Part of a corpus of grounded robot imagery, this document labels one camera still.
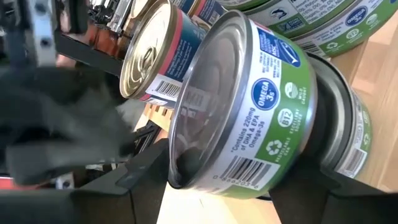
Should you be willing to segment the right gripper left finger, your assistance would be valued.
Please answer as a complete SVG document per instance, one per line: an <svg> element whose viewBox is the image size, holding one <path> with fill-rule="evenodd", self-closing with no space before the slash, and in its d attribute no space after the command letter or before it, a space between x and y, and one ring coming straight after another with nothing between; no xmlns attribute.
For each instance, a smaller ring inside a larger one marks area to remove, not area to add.
<svg viewBox="0 0 398 224"><path fill-rule="evenodd" d="M168 172L161 139L79 189L1 191L1 223L156 223Z"/></svg>

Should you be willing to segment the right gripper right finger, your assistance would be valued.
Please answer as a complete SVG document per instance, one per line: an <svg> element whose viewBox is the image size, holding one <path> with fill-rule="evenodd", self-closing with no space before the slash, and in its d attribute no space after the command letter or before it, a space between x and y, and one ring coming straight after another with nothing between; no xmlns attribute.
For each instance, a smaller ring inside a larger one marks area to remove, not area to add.
<svg viewBox="0 0 398 224"><path fill-rule="evenodd" d="M397 194L324 169L301 155L270 191L282 223L397 224Z"/></svg>

